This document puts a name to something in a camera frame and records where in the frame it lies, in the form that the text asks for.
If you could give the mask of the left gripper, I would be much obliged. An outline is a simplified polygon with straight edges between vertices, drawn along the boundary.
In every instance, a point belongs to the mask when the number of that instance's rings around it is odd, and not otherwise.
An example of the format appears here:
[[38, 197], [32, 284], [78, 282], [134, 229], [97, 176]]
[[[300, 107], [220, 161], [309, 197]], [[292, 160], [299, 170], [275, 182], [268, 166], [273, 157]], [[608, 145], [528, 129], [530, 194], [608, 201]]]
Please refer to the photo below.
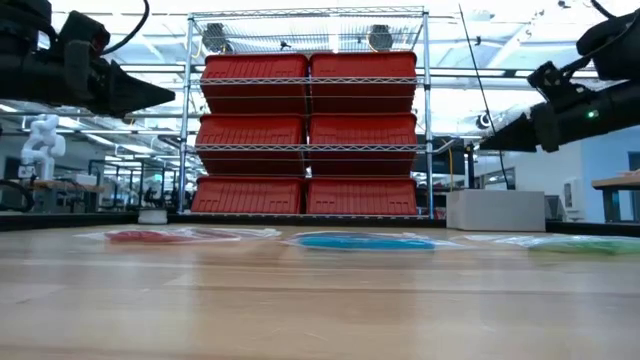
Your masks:
[[123, 117], [175, 100], [175, 92], [128, 75], [102, 57], [110, 42], [106, 27], [71, 11], [51, 46], [58, 61], [51, 106], [84, 107], [95, 114]]

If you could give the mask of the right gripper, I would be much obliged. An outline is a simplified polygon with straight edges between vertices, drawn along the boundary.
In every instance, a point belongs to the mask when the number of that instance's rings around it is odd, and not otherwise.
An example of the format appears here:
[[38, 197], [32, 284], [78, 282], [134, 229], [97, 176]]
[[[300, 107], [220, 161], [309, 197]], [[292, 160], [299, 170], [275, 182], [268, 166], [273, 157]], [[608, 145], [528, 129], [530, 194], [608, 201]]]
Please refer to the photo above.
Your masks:
[[540, 144], [544, 151], [555, 152], [561, 145], [614, 130], [618, 85], [592, 90], [572, 83], [551, 61], [538, 67], [527, 81], [545, 102], [532, 107], [531, 120], [520, 113], [495, 122], [485, 131], [481, 150], [535, 152]]

